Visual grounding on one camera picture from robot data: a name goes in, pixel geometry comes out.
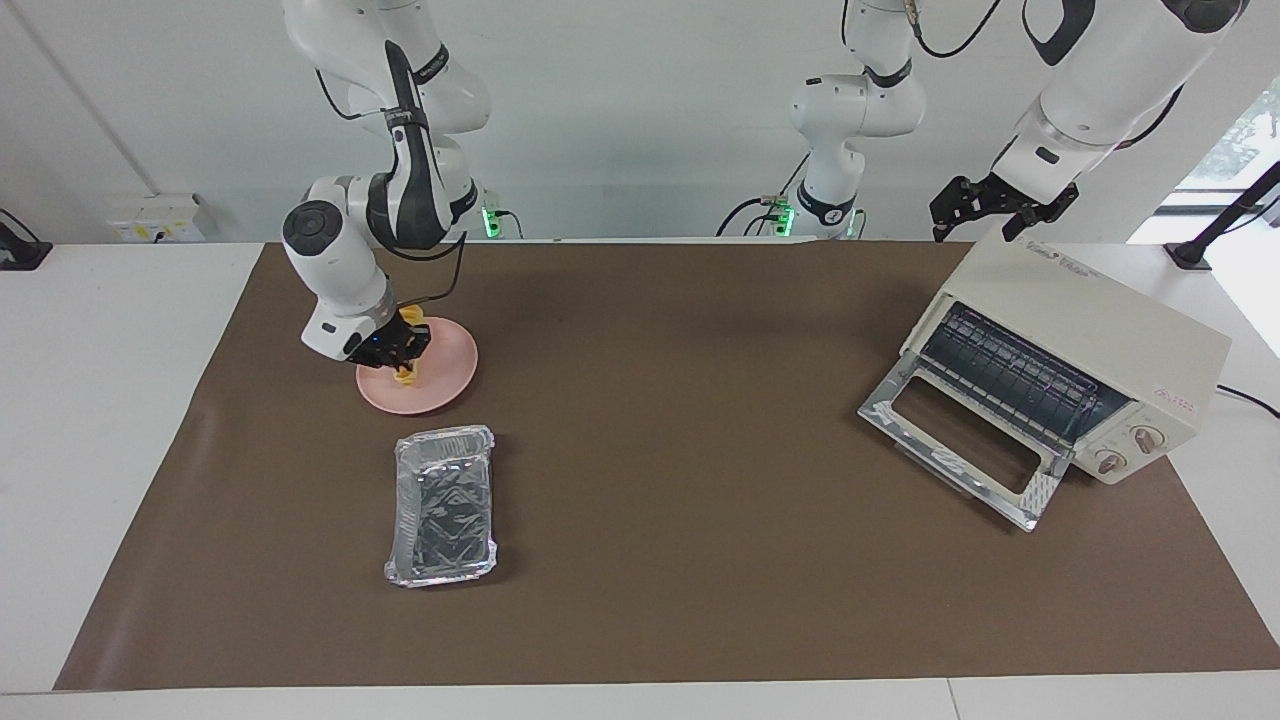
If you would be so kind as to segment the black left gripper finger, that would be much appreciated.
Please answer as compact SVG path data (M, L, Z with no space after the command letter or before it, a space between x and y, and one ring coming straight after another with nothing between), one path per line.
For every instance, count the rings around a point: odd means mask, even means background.
M1012 242L1023 232L1042 223L1055 223L1079 197L1079 188L1075 182L1069 183L1065 190L1050 202L1037 202L1025 193L1011 190L1007 199L1012 211L1009 220L1002 227L1002 237L1006 242Z
M961 224L987 217L986 196L991 177L955 176L932 200L932 237L942 243Z

